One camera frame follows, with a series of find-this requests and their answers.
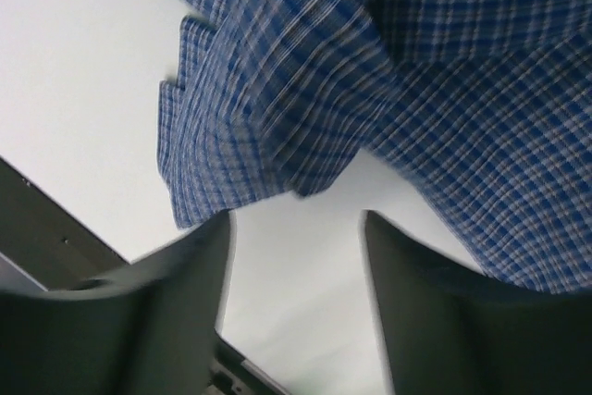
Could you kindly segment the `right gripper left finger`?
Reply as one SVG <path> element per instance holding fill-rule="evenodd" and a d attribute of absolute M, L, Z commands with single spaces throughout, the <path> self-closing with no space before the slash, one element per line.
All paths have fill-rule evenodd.
<path fill-rule="evenodd" d="M 2 392 L 204 392 L 230 244 L 222 212 L 75 289 L 2 290 Z"/>

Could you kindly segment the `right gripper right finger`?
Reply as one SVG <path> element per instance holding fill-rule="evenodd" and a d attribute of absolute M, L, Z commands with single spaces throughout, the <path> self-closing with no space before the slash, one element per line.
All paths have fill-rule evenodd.
<path fill-rule="evenodd" d="M 587 394 L 591 295 L 486 277 L 369 211 L 369 272 L 398 394 Z"/>

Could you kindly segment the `blue checkered long sleeve shirt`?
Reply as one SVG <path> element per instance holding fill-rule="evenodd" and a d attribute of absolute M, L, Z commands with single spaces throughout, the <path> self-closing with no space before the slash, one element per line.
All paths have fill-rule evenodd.
<path fill-rule="evenodd" d="M 184 0 L 157 165 L 180 228 L 367 151 L 490 277 L 591 286 L 591 0 Z"/>

